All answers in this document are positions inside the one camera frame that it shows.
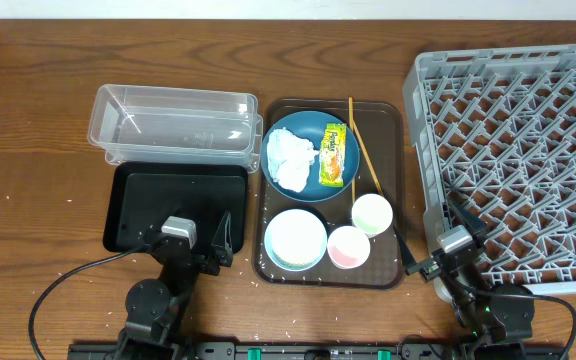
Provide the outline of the black plastic tray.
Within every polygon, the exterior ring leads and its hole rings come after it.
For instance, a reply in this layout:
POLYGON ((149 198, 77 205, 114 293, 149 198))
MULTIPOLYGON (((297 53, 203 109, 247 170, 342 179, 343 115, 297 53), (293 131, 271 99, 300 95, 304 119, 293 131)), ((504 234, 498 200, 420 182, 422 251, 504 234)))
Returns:
POLYGON ((197 225, 208 245, 224 213, 231 215, 231 246, 244 244, 248 173, 240 166, 127 162, 114 173, 103 245, 123 252, 145 243, 171 216, 197 225))

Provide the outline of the white cup pink inside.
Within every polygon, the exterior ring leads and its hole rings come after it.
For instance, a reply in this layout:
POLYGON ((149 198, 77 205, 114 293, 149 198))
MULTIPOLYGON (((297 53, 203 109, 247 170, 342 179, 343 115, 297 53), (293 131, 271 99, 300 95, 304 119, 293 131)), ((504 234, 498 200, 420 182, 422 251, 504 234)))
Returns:
POLYGON ((371 245, 364 232, 354 226, 335 229, 328 238, 327 252, 339 269, 354 269, 369 258, 371 245))

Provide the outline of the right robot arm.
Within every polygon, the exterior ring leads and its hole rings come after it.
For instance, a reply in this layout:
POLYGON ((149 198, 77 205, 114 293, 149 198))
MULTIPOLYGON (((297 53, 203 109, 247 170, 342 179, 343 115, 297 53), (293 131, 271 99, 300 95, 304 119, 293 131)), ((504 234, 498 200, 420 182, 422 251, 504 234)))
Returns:
POLYGON ((439 248, 418 262, 405 241, 398 241, 403 269, 428 283, 445 286, 459 324, 473 332, 449 346, 439 359, 525 359, 522 341, 533 334, 535 314, 531 292, 519 285, 491 287, 476 262, 485 250, 486 224, 457 201, 448 201, 458 225, 437 238, 439 248))

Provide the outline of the blue plate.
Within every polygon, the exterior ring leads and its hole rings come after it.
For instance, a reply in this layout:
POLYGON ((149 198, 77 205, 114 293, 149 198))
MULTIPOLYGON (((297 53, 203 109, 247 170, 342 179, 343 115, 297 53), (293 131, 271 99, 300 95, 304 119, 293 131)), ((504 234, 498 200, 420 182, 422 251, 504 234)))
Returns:
POLYGON ((322 202, 329 200, 342 193, 349 187, 350 183, 358 173, 360 164, 359 144, 349 127, 339 118, 322 111, 298 111, 286 115, 273 124, 262 141, 261 167, 265 179, 269 185, 285 197, 300 202, 322 202), (343 170, 344 185, 339 188, 326 187, 319 184, 319 154, 316 156, 314 164, 310 167, 310 174, 307 185, 303 191, 297 193, 281 188, 271 180, 267 168, 266 147, 269 135, 273 130, 286 128, 299 138, 310 140, 314 148, 319 152, 324 131, 328 123, 344 124, 346 126, 346 152, 343 170))

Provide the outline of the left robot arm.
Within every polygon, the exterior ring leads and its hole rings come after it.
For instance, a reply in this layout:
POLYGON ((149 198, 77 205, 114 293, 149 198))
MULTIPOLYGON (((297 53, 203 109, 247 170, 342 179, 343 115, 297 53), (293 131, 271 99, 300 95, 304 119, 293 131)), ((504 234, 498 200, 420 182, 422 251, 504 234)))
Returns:
POLYGON ((145 252, 162 270, 137 282, 125 300, 127 319, 115 359, 192 359, 192 342, 179 335, 181 322, 201 274, 217 276, 233 261, 231 214, 203 220, 170 216, 145 237, 145 252))

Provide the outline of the clear plastic bin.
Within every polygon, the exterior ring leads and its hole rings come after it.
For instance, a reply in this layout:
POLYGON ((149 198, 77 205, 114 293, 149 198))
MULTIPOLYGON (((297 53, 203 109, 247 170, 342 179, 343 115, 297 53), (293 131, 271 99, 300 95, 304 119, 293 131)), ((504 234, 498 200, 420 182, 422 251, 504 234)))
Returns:
POLYGON ((112 165, 236 165, 259 169, 263 118, 249 93, 106 84, 88 129, 112 165))

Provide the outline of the light blue rice bowl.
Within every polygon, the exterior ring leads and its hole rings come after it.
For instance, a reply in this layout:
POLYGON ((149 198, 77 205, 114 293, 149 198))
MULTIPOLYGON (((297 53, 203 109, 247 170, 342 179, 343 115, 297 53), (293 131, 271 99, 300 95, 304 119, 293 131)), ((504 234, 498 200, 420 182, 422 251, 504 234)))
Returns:
POLYGON ((327 240, 326 228, 319 218, 302 209, 289 209, 274 216, 263 238, 270 260, 289 272, 317 265, 326 252, 327 240))

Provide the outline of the brown serving tray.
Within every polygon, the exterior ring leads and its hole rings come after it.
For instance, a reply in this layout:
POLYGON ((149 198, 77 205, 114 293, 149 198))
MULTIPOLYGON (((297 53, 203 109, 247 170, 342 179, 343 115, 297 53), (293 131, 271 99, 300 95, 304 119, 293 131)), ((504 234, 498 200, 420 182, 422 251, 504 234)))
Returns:
POLYGON ((289 199, 274 190, 263 175, 261 178, 261 200, 259 223, 253 245, 253 269, 258 277, 268 283, 279 285, 301 285, 320 287, 364 288, 387 290, 399 285, 403 278, 400 251, 393 226, 403 235, 404 220, 404 151, 403 120, 400 112, 383 102, 353 102, 354 120, 374 165, 385 198, 391 204, 393 224, 383 233, 370 240, 371 251, 367 261, 360 267, 349 270, 337 268, 328 255, 324 255, 314 267, 289 272, 276 266, 264 248, 264 232, 270 220, 289 209, 302 209, 313 213, 322 221, 328 232, 348 225, 351 220, 351 188, 356 195, 375 193, 376 186, 360 151, 358 173, 349 187, 341 194, 322 202, 300 202, 289 199))

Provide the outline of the white tissue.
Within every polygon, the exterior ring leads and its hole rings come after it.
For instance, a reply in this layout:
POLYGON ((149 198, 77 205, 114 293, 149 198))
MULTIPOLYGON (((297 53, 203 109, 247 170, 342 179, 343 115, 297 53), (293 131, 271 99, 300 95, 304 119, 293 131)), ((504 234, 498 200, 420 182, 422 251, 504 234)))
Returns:
POLYGON ((273 130, 266 147, 271 180, 285 190, 303 191, 318 154, 310 140, 299 138, 286 128, 273 130))

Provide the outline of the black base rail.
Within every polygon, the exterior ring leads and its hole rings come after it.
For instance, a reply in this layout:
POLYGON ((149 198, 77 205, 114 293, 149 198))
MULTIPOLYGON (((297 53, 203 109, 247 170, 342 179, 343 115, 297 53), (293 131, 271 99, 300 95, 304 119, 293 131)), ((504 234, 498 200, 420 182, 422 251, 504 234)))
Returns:
POLYGON ((135 346, 128 347, 128 355, 117 355, 117 345, 73 344, 67 359, 191 359, 191 360, 431 360, 431 359, 560 359, 562 349, 555 347, 480 346, 473 357, 462 357, 455 348, 439 344, 403 343, 392 347, 377 346, 325 346, 325 345, 236 345, 229 342, 203 342, 194 345, 189 355, 181 350, 147 349, 137 353, 135 346))

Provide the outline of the white cup green inside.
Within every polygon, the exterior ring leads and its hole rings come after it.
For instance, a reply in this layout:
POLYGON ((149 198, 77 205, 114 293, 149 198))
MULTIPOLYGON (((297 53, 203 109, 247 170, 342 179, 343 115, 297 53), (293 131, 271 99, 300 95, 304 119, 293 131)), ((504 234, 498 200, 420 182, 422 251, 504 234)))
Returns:
POLYGON ((365 194, 354 202, 351 222, 369 238, 373 238, 392 225, 393 215, 393 209, 386 198, 379 194, 365 194))

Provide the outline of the grey dishwasher rack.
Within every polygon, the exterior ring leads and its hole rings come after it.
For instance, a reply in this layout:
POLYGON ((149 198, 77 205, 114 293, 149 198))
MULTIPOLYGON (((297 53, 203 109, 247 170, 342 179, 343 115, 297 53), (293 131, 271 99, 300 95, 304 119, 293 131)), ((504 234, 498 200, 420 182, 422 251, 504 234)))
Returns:
POLYGON ((422 53, 403 96, 428 249, 458 202, 488 282, 576 294, 576 44, 422 53))

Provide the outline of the yellow green snack wrapper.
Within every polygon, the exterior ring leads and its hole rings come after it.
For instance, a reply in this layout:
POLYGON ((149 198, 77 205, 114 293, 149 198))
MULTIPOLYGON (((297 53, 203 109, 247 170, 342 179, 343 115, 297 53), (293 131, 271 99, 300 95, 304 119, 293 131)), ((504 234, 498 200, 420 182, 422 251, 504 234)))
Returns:
POLYGON ((328 123, 319 150, 319 184, 339 188, 344 185, 346 126, 328 123))

